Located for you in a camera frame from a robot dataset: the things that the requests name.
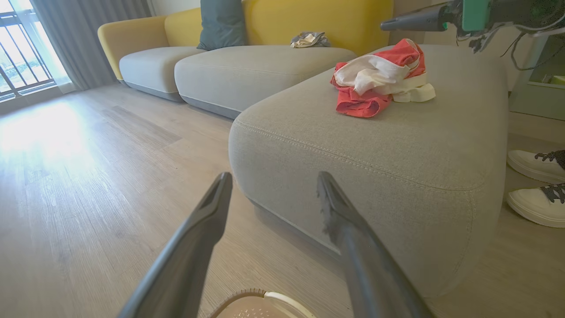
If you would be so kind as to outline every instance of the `beige basket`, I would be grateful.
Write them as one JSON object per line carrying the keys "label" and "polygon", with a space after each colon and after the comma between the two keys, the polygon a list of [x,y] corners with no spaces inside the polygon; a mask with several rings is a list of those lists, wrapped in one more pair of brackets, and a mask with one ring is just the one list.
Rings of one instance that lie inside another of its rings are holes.
{"label": "beige basket", "polygon": [[285,295],[246,289],[235,293],[210,318],[316,318],[306,307]]}

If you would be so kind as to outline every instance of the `sofa ottoman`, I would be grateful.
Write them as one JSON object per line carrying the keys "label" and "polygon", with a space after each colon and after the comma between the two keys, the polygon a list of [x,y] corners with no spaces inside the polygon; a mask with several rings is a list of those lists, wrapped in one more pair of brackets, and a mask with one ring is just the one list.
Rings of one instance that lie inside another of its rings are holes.
{"label": "sofa ottoman", "polygon": [[349,117],[335,110],[328,70],[241,113],[229,159],[251,201],[334,249],[316,197],[318,172],[330,172],[420,293],[438,296],[465,278],[493,236],[508,98],[495,59],[421,48],[436,98]]}

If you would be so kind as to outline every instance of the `window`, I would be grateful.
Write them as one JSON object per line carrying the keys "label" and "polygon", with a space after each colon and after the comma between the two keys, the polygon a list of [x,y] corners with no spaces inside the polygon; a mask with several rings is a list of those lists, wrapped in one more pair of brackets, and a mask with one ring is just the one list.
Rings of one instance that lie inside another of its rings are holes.
{"label": "window", "polygon": [[[19,96],[46,86],[54,85],[54,80],[47,69],[37,47],[37,40],[47,41],[47,35],[37,19],[29,0],[18,0],[26,21],[22,20],[8,0],[0,0],[0,100]],[[33,31],[32,37],[27,30]]]}

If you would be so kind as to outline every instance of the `pillow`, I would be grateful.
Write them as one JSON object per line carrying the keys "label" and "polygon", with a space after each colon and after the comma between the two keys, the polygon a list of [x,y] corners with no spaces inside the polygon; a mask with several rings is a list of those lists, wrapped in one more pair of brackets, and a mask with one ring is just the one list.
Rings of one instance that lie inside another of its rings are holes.
{"label": "pillow", "polygon": [[197,48],[215,50],[247,45],[241,0],[201,0],[202,33]]}

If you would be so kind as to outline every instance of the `gray curtain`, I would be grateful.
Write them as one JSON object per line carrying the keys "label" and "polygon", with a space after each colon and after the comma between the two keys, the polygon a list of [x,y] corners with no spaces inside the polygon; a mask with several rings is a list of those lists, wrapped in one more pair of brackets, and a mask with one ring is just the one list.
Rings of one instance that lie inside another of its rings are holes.
{"label": "gray curtain", "polygon": [[98,27],[151,16],[146,0],[32,0],[32,5],[69,78],[80,90],[116,81],[98,40]]}

